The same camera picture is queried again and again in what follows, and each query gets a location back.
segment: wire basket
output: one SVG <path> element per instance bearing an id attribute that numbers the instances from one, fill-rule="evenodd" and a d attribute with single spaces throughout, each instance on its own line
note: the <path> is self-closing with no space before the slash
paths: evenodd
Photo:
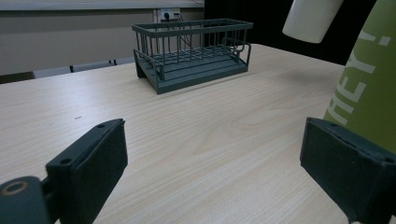
<path id="1" fill-rule="evenodd" d="M 246 72 L 252 27 L 252 22 L 229 19 L 132 25 L 137 75 L 161 94 Z"/>

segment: wall outlet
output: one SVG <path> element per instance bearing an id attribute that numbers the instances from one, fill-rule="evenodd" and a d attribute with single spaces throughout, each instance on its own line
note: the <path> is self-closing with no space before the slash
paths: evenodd
<path id="1" fill-rule="evenodd" d="M 165 14 L 167 13 L 169 15 L 169 21 L 174 21 L 174 20 L 178 20 L 178 16 L 177 14 L 180 14 L 180 8 L 161 8 L 160 9 L 160 13 L 161 13 L 161 21 L 166 21 L 166 17 Z"/>

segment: wooden table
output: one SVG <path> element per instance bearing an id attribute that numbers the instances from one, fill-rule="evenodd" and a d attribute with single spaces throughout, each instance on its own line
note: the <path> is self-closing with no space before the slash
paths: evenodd
<path id="1" fill-rule="evenodd" d="M 0 183 L 125 119 L 129 165 L 95 223 L 344 223 L 300 165 L 344 67 L 253 45 L 249 71 L 157 95 L 134 63 L 0 86 Z"/>

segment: green bottle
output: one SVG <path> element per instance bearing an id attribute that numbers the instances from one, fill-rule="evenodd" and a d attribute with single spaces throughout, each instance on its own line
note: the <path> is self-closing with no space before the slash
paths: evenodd
<path id="1" fill-rule="evenodd" d="M 376 1 L 324 119 L 396 153 L 396 0 Z"/>

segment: dish drying rack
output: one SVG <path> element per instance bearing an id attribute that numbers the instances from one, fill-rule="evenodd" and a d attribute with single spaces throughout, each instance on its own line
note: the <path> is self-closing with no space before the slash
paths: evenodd
<path id="1" fill-rule="evenodd" d="M 134 24 L 137 76 L 161 94 L 246 72 L 252 27 L 230 19 Z"/>

